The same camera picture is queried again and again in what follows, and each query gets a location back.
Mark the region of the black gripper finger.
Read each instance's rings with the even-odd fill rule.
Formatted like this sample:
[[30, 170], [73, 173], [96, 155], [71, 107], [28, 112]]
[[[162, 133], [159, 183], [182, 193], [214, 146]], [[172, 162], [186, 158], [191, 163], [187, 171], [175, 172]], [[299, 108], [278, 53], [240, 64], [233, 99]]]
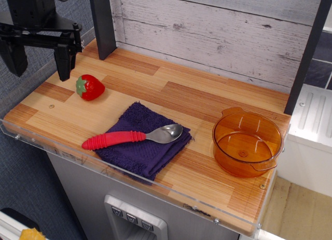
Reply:
[[60, 80], [68, 80], [71, 70], [75, 68], [76, 51], [69, 45], [59, 44], [54, 49], [54, 58]]
[[21, 77], [26, 71], [27, 56], [24, 46], [1, 40], [1, 58], [14, 75]]

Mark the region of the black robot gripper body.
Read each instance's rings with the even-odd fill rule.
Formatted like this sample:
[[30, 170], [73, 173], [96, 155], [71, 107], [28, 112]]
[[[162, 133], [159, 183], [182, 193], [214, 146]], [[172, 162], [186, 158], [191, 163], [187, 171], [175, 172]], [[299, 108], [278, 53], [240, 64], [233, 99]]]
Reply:
[[26, 31], [34, 43], [44, 47], [46, 36], [40, 36], [38, 32], [61, 32], [65, 36], [73, 36], [70, 46], [82, 51], [81, 25], [61, 17], [56, 11], [55, 0], [6, 1], [8, 11], [1, 12], [1, 38], [25, 37], [23, 32]]

